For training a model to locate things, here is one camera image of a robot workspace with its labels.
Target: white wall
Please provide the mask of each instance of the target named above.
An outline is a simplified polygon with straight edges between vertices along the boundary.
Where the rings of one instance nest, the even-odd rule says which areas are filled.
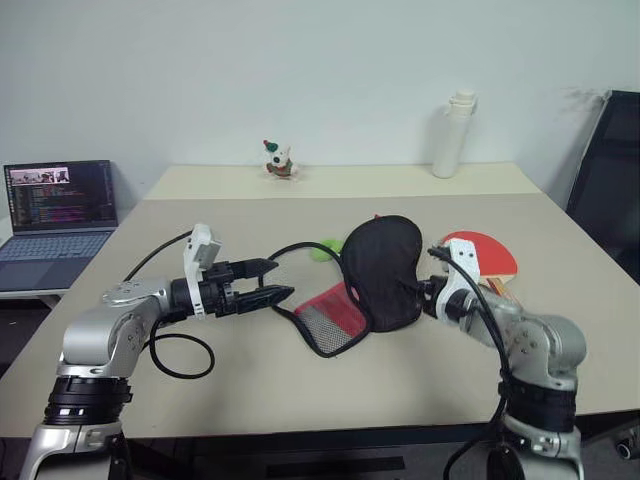
[[[0,162],[111,159],[123,206],[171,163],[259,163],[263,138],[301,163],[424,162],[469,87],[465,161],[514,160],[564,204],[598,96],[640,87],[638,8],[0,0]]]

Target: beige tabletop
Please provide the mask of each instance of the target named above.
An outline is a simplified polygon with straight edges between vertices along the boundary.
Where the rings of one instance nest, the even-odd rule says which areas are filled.
[[[578,412],[640,408],[640,289],[551,200],[532,191],[145,200],[0,380],[0,436],[31,435],[53,385],[66,326],[165,239],[205,222],[224,242],[218,259],[240,260],[268,256],[297,241],[344,238],[374,214],[412,219],[425,247],[458,229],[497,237],[519,263],[520,273],[509,286],[523,305],[573,319],[586,335]],[[181,249],[168,248],[140,275],[184,276]],[[420,277],[439,268],[423,260]],[[254,288],[255,282],[237,287]],[[497,402],[496,352],[427,316],[392,333],[370,334],[332,359],[313,353],[296,328],[271,311],[209,316],[168,330],[206,340],[216,352],[216,367],[200,380],[176,380],[143,354],[131,378],[134,400],[122,415],[130,437],[479,422]],[[206,355],[187,342],[168,341],[158,351],[174,369],[206,366]]]

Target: floor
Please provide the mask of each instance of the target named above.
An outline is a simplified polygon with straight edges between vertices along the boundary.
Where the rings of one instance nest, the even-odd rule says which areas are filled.
[[[37,301],[0,302],[0,376],[6,371],[29,338],[48,314],[48,309]],[[174,439],[145,440],[144,443],[165,455],[179,460],[185,458],[181,443]],[[251,456],[198,457],[194,468],[197,479],[255,480],[288,478],[290,480],[424,480],[440,478],[449,455],[459,444],[430,444],[361,449],[349,451],[280,452]],[[27,439],[2,439],[0,443],[0,480],[17,480],[28,448]],[[613,443],[603,439],[582,451],[587,480],[637,480],[640,478],[640,460],[624,461],[616,453]],[[336,466],[345,460],[360,460],[360,465],[375,465],[385,471],[358,474],[322,475],[311,465]],[[486,451],[473,450],[456,465],[452,479],[485,478]],[[297,475],[307,466],[307,473]]]

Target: figurine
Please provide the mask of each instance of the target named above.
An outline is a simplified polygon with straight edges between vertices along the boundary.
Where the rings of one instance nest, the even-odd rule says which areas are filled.
[[[277,143],[264,140],[265,148],[269,152],[269,163],[265,165],[267,172],[278,178],[291,178],[294,176],[298,167],[293,164],[289,156],[291,147],[280,148]]]

